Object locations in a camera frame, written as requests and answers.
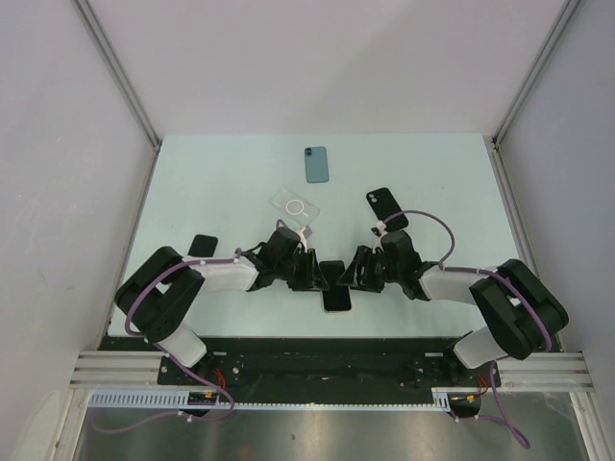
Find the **black phone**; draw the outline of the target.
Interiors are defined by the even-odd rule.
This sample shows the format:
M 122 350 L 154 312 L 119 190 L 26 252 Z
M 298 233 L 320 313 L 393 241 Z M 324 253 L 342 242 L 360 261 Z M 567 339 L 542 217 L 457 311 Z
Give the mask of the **black phone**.
M 339 286 L 337 279 L 345 271 L 344 262 L 341 260 L 323 261 L 320 263 L 322 275 L 329 289 L 322 292 L 324 309 L 346 310 L 352 309 L 350 290 L 346 286 Z

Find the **beige phone case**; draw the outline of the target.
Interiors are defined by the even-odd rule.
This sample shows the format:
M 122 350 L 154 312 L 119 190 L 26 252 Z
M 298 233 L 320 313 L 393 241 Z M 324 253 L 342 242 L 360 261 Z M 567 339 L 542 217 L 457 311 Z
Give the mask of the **beige phone case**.
M 346 310 L 328 310 L 328 309 L 323 309 L 323 313 L 326 315 L 346 315 L 346 314 L 350 314 L 352 312 L 352 309 L 346 309 Z

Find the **clear magsafe phone case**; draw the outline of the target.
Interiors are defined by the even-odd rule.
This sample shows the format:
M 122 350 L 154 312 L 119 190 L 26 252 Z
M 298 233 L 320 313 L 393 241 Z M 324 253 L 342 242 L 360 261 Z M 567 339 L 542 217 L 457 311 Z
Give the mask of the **clear magsafe phone case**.
M 271 197 L 270 203 L 300 226 L 309 226 L 321 212 L 319 207 L 285 187 Z

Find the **black phone camera side up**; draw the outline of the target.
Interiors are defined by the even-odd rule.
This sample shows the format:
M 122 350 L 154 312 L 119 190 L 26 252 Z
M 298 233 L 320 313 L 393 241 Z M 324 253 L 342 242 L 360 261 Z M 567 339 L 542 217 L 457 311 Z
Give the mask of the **black phone camera side up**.
M 384 223 L 387 232 L 401 231 L 409 225 L 402 208 L 387 187 L 367 192 L 366 200 L 378 220 Z

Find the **black phone screen up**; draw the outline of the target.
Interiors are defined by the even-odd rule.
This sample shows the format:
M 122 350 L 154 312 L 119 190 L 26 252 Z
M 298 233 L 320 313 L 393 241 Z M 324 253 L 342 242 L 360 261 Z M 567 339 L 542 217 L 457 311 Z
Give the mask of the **black phone screen up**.
M 214 257 L 218 238 L 211 235 L 196 234 L 188 249 L 187 255 L 192 258 Z

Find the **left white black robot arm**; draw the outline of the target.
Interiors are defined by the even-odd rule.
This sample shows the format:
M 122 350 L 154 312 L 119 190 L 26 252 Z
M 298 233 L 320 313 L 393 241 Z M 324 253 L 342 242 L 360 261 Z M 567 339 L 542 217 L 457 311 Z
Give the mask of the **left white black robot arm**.
M 327 291 L 314 249 L 289 228 L 274 230 L 255 248 L 227 258 L 180 255 L 157 249 L 116 291 L 114 303 L 126 316 L 124 329 L 179 362 L 189 382 L 212 372 L 207 346 L 185 322 L 196 298 L 223 291 L 254 292 L 282 280 L 295 292 Z

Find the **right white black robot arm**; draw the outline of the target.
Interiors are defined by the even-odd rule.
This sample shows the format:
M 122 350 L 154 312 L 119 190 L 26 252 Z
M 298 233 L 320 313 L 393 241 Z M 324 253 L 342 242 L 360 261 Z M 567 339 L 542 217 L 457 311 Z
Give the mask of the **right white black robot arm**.
M 454 385 L 465 385 L 480 366 L 504 357 L 524 360 L 549 351 L 553 337 L 569 324 L 561 302 L 519 259 L 493 269 L 444 267 L 425 261 L 403 230 L 384 235 L 372 249 L 359 246 L 340 286 L 380 293 L 398 284 L 411 300 L 451 301 L 474 305 L 485 326 L 452 345 L 443 373 Z

